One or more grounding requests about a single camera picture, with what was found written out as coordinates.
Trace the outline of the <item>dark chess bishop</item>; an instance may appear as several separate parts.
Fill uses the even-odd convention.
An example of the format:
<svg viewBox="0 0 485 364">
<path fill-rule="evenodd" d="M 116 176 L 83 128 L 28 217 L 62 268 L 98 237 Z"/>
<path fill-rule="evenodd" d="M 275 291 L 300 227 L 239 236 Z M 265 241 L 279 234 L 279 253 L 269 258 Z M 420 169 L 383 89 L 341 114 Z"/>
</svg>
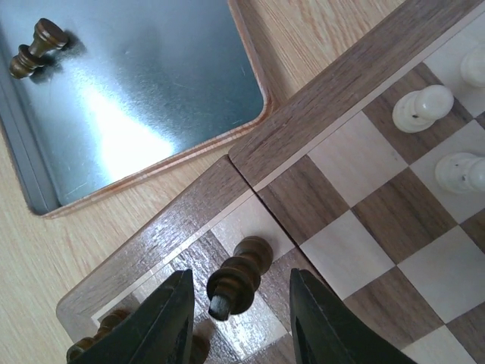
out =
<svg viewBox="0 0 485 364">
<path fill-rule="evenodd" d="M 257 236 L 242 239 L 234 248 L 233 255 L 208 279 L 208 314 L 224 322 L 232 315 L 247 311 L 273 257 L 273 250 L 265 239 Z"/>
</svg>

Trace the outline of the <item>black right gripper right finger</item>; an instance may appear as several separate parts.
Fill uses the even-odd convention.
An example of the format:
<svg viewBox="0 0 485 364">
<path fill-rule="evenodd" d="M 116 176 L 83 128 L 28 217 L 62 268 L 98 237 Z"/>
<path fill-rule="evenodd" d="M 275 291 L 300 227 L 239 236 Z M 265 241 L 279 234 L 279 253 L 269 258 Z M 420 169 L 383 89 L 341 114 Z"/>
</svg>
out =
<svg viewBox="0 0 485 364">
<path fill-rule="evenodd" d="M 310 271 L 294 268 L 289 307 L 297 363 L 413 363 Z"/>
</svg>

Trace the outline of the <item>dark chess knight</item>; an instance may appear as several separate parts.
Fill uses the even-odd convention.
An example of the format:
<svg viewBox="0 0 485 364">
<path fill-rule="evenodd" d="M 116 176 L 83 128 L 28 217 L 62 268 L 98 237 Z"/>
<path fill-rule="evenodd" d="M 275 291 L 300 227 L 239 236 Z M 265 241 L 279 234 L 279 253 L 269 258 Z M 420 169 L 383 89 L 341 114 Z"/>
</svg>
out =
<svg viewBox="0 0 485 364">
<path fill-rule="evenodd" d="M 66 353 L 67 363 L 73 362 L 78 356 L 86 352 L 92 345 L 99 342 L 103 337 L 110 334 L 113 329 L 129 316 L 130 312 L 125 309 L 116 309 L 106 315 L 100 322 L 100 326 L 93 337 L 84 337 L 74 343 Z"/>
</svg>

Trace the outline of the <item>wooden chess board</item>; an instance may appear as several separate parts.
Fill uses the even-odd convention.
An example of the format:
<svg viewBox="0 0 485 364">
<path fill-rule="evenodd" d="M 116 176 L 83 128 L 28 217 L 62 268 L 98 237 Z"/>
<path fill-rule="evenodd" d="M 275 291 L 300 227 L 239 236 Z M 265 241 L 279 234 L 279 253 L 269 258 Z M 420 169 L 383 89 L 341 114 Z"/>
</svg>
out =
<svg viewBox="0 0 485 364">
<path fill-rule="evenodd" d="M 482 363 L 484 192 L 451 193 L 434 172 L 448 154 L 484 157 L 483 57 L 482 1 L 403 2 L 60 301 L 73 342 L 190 269 L 189 361 L 297 363 L 297 268 L 414 362 Z M 394 105 L 431 85 L 451 90 L 450 113 L 402 132 Z M 218 321 L 208 279 L 250 236 L 273 262 L 251 307 Z"/>
</svg>

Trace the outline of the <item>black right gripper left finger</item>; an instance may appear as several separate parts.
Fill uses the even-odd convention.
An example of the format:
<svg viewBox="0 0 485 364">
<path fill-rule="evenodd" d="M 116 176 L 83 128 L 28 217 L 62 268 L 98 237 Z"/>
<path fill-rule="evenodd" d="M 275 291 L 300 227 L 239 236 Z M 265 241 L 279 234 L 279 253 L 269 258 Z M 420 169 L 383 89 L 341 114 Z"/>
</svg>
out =
<svg viewBox="0 0 485 364">
<path fill-rule="evenodd" d="M 71 363 L 188 363 L 194 304 L 192 271 L 176 271 Z"/>
</svg>

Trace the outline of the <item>metal tin tray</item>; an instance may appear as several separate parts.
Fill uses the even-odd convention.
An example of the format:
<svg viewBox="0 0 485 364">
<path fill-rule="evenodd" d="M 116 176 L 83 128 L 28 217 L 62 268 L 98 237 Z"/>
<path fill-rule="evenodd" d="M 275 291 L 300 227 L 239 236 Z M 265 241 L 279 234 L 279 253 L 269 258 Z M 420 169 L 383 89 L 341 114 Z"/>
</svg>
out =
<svg viewBox="0 0 485 364">
<path fill-rule="evenodd" d="M 11 59 L 41 18 L 69 41 L 15 79 Z M 1 3 L 1 133 L 34 215 L 224 146 L 272 109 L 241 1 Z"/>
</svg>

